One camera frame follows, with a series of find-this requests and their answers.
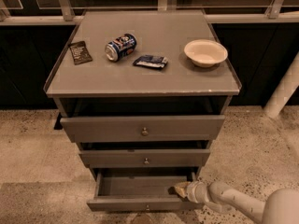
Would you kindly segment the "grey bottom drawer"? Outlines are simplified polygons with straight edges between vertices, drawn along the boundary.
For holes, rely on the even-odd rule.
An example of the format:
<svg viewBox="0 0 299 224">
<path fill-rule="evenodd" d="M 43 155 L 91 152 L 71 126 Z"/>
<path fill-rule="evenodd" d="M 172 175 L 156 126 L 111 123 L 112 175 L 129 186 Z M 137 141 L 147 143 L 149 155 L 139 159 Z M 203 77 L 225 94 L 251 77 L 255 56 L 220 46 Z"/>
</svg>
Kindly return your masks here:
<svg viewBox="0 0 299 224">
<path fill-rule="evenodd" d="M 107 169 L 96 179 L 94 197 L 87 201 L 93 211 L 175 211 L 201 209 L 201 203 L 181 198 L 174 189 L 193 181 L 193 169 Z"/>
</svg>

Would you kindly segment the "grey drawer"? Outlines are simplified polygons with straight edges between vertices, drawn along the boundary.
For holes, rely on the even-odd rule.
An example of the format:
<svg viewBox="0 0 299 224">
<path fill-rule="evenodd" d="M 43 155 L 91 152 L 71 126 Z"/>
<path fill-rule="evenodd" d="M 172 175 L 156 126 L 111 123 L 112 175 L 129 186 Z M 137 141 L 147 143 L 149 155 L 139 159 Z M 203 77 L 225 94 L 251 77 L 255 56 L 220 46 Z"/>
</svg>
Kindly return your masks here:
<svg viewBox="0 0 299 224">
<path fill-rule="evenodd" d="M 214 140 L 223 115 L 62 118 L 73 143 Z"/>
<path fill-rule="evenodd" d="M 193 169 L 107 169 L 96 179 L 94 197 L 87 201 L 93 211 L 175 211 L 201 209 L 201 203 L 181 198 L 174 189 L 193 181 Z"/>
<path fill-rule="evenodd" d="M 131 149 L 87 150 L 79 156 L 90 168 L 199 167 L 208 157 L 208 149 Z"/>
</svg>

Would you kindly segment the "grey middle drawer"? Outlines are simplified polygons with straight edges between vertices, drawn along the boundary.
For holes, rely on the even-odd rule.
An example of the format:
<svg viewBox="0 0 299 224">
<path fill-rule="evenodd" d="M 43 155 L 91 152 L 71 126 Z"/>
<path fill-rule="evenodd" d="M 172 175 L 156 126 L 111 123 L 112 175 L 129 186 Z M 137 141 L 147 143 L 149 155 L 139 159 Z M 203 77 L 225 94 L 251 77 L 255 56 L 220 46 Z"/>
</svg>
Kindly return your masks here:
<svg viewBox="0 0 299 224">
<path fill-rule="evenodd" d="M 87 150 L 79 156 L 90 168 L 199 167 L 208 157 L 208 149 L 131 149 Z"/>
</svg>

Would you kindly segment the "grey top drawer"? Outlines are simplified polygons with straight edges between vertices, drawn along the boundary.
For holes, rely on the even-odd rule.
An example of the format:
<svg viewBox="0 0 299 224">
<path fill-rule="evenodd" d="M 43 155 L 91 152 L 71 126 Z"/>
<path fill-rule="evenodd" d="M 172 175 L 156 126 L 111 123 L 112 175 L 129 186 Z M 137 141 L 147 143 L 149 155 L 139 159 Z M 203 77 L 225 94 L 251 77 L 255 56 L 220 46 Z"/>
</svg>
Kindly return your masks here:
<svg viewBox="0 0 299 224">
<path fill-rule="evenodd" d="M 73 143 L 214 140 L 223 115 L 62 118 Z"/>
</svg>

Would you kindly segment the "grey drawer cabinet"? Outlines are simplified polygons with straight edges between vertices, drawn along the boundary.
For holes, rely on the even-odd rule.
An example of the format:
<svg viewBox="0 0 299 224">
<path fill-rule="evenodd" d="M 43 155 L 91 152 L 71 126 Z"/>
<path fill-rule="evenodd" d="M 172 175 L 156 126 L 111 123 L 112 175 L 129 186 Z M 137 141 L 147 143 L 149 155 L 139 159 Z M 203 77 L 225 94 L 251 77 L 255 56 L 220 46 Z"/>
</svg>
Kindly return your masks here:
<svg viewBox="0 0 299 224">
<path fill-rule="evenodd" d="M 105 46 L 124 34 L 135 36 L 135 51 L 112 62 L 106 56 Z M 224 116 L 231 98 L 240 91 L 233 67 L 228 62 L 222 62 L 211 68 L 201 68 L 184 53 L 189 42 L 200 38 L 211 40 L 213 37 L 210 25 L 193 15 L 169 15 L 159 21 L 125 22 L 115 17 L 97 22 L 89 16 L 80 24 L 72 39 L 84 41 L 93 60 L 75 65 L 72 55 L 66 53 L 49 77 L 46 94 L 55 101 L 62 118 Z M 143 55 L 164 56 L 168 63 L 163 69 L 134 66 L 133 62 Z M 75 144 L 79 153 L 87 150 L 209 150 L 214 140 Z M 149 168 L 189 168 L 196 176 L 201 167 L 87 168 L 97 178 L 101 171 L 107 169 Z"/>
</svg>

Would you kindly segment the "white paper bowl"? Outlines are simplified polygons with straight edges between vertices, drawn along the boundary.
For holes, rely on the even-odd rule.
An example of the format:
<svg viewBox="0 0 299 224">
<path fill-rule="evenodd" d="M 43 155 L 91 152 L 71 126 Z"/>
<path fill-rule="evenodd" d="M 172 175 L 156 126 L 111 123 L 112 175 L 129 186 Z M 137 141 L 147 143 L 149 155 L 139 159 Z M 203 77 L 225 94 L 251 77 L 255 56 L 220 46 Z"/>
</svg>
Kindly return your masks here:
<svg viewBox="0 0 299 224">
<path fill-rule="evenodd" d="M 228 51 L 222 44 L 206 39 L 189 42 L 184 48 L 184 53 L 194 65 L 204 68 L 222 63 L 228 57 Z"/>
</svg>

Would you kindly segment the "blue white snack packet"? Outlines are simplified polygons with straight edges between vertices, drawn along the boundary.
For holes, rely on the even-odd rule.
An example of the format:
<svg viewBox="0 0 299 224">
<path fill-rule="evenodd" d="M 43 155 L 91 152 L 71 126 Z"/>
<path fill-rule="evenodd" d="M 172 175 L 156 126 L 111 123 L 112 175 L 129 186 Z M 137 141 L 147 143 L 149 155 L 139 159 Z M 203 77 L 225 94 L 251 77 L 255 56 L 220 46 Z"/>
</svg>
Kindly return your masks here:
<svg viewBox="0 0 299 224">
<path fill-rule="evenodd" d="M 153 69 L 163 69 L 166 67 L 168 59 L 164 56 L 143 55 L 137 58 L 134 66 L 142 66 Z"/>
</svg>

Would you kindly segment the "blue soda can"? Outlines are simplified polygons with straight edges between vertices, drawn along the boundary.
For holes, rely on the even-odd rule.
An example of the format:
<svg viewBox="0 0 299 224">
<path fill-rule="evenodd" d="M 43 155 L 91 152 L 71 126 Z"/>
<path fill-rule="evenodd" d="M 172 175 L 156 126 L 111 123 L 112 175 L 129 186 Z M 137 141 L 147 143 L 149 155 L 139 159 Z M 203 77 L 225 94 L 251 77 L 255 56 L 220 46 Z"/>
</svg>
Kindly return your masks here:
<svg viewBox="0 0 299 224">
<path fill-rule="evenodd" d="M 105 53 L 110 61 L 117 62 L 134 52 L 136 45 L 137 40 L 134 35 L 124 34 L 107 43 Z"/>
</svg>

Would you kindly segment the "dark brown snack packet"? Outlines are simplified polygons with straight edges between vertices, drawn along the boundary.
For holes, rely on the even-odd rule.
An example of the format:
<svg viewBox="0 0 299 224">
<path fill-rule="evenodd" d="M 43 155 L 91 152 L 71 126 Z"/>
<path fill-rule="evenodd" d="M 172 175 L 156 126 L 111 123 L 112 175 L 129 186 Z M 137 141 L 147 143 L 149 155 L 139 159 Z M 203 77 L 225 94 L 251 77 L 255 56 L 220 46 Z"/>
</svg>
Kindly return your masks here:
<svg viewBox="0 0 299 224">
<path fill-rule="evenodd" d="M 93 60 L 92 56 L 87 50 L 86 43 L 84 41 L 72 43 L 68 47 L 70 48 L 75 65 L 88 63 Z"/>
</svg>

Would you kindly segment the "white diagonal post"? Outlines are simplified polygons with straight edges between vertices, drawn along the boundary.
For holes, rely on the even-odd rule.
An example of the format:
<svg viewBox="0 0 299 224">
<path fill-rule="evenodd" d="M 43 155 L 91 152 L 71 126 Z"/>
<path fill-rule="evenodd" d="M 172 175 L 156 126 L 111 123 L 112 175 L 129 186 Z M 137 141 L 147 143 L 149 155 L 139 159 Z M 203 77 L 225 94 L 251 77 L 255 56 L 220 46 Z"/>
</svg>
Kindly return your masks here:
<svg viewBox="0 0 299 224">
<path fill-rule="evenodd" d="M 265 114 L 270 118 L 276 118 L 298 87 L 299 52 L 296 54 L 284 77 L 280 80 L 266 106 L 263 108 Z"/>
</svg>

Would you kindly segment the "metal window rail frame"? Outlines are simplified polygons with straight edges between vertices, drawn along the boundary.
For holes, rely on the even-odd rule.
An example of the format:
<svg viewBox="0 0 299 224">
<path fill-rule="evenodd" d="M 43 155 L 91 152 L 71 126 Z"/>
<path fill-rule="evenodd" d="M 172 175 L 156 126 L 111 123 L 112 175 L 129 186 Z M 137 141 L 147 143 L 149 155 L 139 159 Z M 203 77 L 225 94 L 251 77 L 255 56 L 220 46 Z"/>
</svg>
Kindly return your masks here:
<svg viewBox="0 0 299 224">
<path fill-rule="evenodd" d="M 89 16 L 125 22 L 193 15 L 215 23 L 299 22 L 298 0 L 0 0 L 6 26 L 76 25 Z"/>
</svg>

